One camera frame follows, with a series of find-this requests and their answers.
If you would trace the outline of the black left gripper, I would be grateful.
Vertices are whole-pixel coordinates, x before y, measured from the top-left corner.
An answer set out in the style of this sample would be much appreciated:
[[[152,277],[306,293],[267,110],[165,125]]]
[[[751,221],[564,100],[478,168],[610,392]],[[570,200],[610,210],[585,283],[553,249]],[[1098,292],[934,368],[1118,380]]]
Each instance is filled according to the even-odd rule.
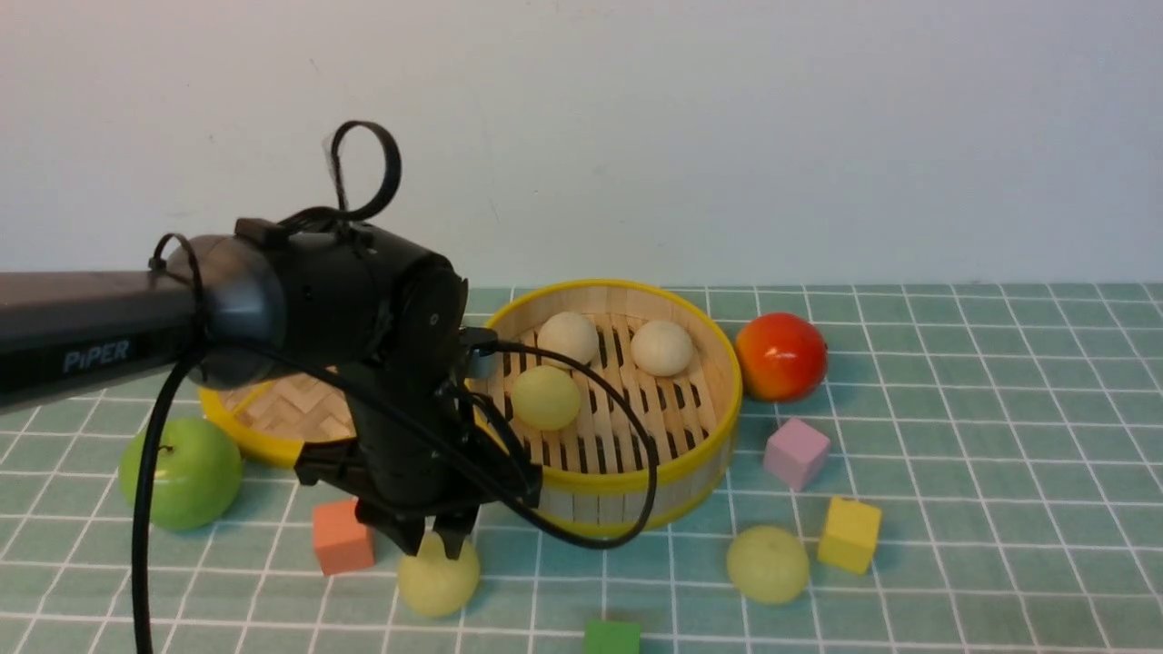
[[[419,554],[431,526],[458,561],[481,505],[538,502],[541,467],[511,431],[495,441],[476,422],[465,386],[443,378],[424,389],[366,363],[341,365],[336,378],[354,438],[304,446],[297,479],[354,496],[356,519],[404,555]]]

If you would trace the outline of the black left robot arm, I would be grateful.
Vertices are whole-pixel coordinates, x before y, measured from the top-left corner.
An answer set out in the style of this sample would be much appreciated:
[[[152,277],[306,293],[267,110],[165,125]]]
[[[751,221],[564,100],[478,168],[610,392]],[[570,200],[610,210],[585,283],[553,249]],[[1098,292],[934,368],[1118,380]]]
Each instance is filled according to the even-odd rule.
[[[374,226],[192,239],[141,272],[6,272],[3,412],[159,372],[206,346],[209,390],[328,370],[354,436],[306,445],[297,479],[357,499],[357,517],[414,555],[424,523],[449,559],[486,502],[537,502],[515,436],[491,442],[464,384],[493,332],[462,327],[468,282],[438,253]]]

